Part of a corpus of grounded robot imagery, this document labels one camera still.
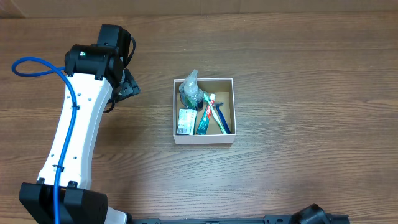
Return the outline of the clear soap pump bottle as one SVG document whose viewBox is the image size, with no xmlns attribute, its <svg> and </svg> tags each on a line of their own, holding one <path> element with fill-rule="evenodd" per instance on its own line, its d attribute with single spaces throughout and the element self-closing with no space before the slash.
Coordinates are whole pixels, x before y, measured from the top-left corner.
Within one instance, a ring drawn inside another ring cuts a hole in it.
<svg viewBox="0 0 398 224">
<path fill-rule="evenodd" d="M 200 111 L 203 108 L 203 90 L 197 84 L 198 70 L 194 69 L 179 86 L 180 101 L 188 109 Z"/>
</svg>

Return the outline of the green white soap packet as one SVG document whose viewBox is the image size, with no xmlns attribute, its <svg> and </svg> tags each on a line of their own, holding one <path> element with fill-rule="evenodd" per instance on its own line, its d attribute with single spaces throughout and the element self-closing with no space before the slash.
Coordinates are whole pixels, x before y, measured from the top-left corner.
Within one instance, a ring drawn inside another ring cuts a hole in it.
<svg viewBox="0 0 398 224">
<path fill-rule="evenodd" d="M 196 110 L 185 108 L 179 109 L 177 134 L 193 136 L 195 134 L 196 118 Z"/>
</svg>

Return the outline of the green red toothpaste tube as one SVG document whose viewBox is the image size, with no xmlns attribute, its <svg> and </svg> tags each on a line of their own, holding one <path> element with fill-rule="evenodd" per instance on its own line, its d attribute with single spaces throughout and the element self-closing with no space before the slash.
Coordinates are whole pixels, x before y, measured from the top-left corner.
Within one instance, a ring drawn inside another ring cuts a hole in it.
<svg viewBox="0 0 398 224">
<path fill-rule="evenodd" d="M 200 124 L 198 125 L 197 128 L 197 134 L 198 135 L 205 135 L 207 133 L 208 125 L 210 123 L 210 118 L 212 116 L 212 106 L 215 102 L 216 95 L 212 93 L 209 96 L 210 104 L 207 104 L 205 112 L 203 113 L 203 116 L 201 118 Z"/>
</svg>

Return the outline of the blue disposable razor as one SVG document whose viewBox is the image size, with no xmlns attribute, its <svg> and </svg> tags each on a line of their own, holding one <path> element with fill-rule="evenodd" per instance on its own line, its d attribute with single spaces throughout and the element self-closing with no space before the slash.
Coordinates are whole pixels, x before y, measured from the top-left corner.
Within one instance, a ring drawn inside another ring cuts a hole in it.
<svg viewBox="0 0 398 224">
<path fill-rule="evenodd" d="M 226 133 L 227 133 L 227 134 L 231 134 L 231 131 L 230 131 L 230 129 L 229 129 L 229 126 L 228 126 L 228 124 L 227 124 L 227 122 L 226 122 L 226 120 L 225 120 L 225 118 L 224 118 L 224 116 L 223 116 L 222 111 L 220 110 L 220 107 L 221 107 L 221 106 L 223 106 L 223 103 L 215 103 L 215 107 L 216 107 L 216 110 L 217 110 L 217 112 L 218 112 L 218 116 L 219 116 L 219 118 L 220 118 L 220 121 L 221 121 L 221 123 L 222 123 L 222 125 L 223 125 L 223 127 L 224 127 L 224 129 L 225 129 L 225 131 L 226 131 Z"/>
</svg>

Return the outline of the green clear toothbrush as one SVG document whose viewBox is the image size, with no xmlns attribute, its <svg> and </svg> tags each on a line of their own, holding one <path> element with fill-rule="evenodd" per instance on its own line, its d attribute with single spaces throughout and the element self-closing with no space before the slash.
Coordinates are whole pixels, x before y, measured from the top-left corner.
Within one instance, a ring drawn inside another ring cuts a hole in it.
<svg viewBox="0 0 398 224">
<path fill-rule="evenodd" d="M 213 115 L 215 121 L 217 122 L 218 126 L 220 127 L 220 130 L 221 130 L 222 134 L 227 134 L 227 132 L 226 132 L 224 126 L 222 125 L 222 123 L 221 123 L 221 121 L 220 121 L 218 115 L 216 114 L 216 112 L 215 112 L 215 110 L 214 110 L 212 100 L 211 100 L 210 97 L 207 95 L 207 92 L 204 92 L 204 93 L 203 93 L 203 97 L 204 97 L 204 100 L 205 100 L 205 101 L 208 103 L 208 105 L 210 106 L 210 110 L 212 111 L 212 115 Z"/>
</svg>

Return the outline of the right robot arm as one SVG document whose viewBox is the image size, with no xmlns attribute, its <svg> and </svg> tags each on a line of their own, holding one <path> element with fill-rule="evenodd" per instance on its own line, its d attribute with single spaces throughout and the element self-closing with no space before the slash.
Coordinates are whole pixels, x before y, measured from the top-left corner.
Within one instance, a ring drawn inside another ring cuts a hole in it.
<svg viewBox="0 0 398 224">
<path fill-rule="evenodd" d="M 301 211 L 293 214 L 289 221 L 290 224 L 330 224 L 325 211 L 317 204 L 312 204 Z"/>
</svg>

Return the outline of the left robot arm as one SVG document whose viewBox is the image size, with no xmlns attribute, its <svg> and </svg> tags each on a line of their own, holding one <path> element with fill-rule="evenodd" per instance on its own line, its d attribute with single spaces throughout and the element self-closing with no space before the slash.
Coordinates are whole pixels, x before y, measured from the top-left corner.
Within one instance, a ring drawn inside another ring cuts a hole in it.
<svg viewBox="0 0 398 224">
<path fill-rule="evenodd" d="M 140 89 L 128 70 L 136 49 L 121 26 L 103 24 L 98 40 L 74 45 L 63 67 L 46 60 L 65 83 L 65 97 L 49 156 L 33 184 L 23 183 L 19 200 L 38 223 L 131 223 L 128 212 L 109 206 L 105 194 L 91 189 L 93 151 L 101 122 L 117 102 Z"/>
</svg>

